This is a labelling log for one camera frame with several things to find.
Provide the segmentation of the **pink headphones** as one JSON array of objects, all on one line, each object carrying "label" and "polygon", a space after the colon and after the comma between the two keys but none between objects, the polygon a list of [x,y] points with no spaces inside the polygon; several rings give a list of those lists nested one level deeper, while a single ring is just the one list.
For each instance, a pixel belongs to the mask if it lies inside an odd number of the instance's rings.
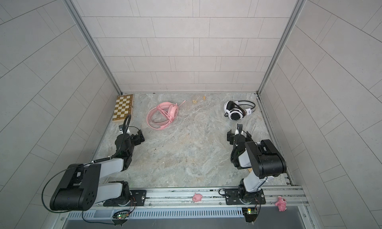
[{"label": "pink headphones", "polygon": [[[178,116],[179,108],[185,103],[183,101],[180,105],[173,104],[171,102],[163,102],[157,105],[155,108],[151,109],[146,116],[147,125],[154,130],[164,130],[167,128]],[[153,116],[159,113],[165,118],[165,121],[154,122]]]}]

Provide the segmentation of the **white black headphones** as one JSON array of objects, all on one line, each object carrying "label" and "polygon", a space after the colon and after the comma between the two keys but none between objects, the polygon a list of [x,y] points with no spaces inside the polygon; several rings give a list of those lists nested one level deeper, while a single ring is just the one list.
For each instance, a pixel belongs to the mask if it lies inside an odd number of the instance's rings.
[{"label": "white black headphones", "polygon": [[224,105],[224,116],[232,121],[239,121],[255,111],[256,104],[252,101],[227,101]]}]

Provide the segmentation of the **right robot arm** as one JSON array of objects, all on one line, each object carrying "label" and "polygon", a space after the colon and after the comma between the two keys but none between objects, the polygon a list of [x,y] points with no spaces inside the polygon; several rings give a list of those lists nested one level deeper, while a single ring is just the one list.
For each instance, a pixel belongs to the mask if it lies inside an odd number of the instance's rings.
[{"label": "right robot arm", "polygon": [[286,173],[287,164],[269,139],[255,142],[248,132],[227,132],[227,141],[233,146],[230,161],[237,169],[251,169],[237,189],[225,189],[228,205],[264,205],[262,186],[270,178]]}]

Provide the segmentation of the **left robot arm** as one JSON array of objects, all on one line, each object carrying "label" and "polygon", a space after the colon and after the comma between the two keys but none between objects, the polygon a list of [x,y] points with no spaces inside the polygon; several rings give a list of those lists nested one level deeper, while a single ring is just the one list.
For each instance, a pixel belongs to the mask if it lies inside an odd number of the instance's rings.
[{"label": "left robot arm", "polygon": [[138,130],[130,134],[131,115],[127,115],[120,126],[121,134],[115,140],[116,152],[111,156],[95,159],[90,163],[75,163],[60,171],[62,175],[49,204],[43,207],[51,213],[87,211],[94,204],[103,203],[107,207],[135,208],[136,197],[126,181],[112,181],[101,184],[100,180],[111,174],[123,172],[132,162],[134,147],[145,141]]}]

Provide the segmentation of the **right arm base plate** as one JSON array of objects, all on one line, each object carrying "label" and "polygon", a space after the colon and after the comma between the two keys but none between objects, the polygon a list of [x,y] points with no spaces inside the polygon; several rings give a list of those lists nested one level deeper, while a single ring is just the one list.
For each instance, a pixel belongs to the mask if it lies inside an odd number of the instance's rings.
[{"label": "right arm base plate", "polygon": [[225,189],[225,200],[227,205],[264,205],[266,204],[264,191],[247,192],[244,189]]}]

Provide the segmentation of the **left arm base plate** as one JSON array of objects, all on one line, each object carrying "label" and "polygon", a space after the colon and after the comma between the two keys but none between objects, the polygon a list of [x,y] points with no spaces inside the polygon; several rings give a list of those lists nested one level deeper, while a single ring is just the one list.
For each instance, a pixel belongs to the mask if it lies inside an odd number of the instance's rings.
[{"label": "left arm base plate", "polygon": [[144,206],[146,200],[146,190],[128,190],[114,199],[108,199],[103,202],[104,207],[134,207]]}]

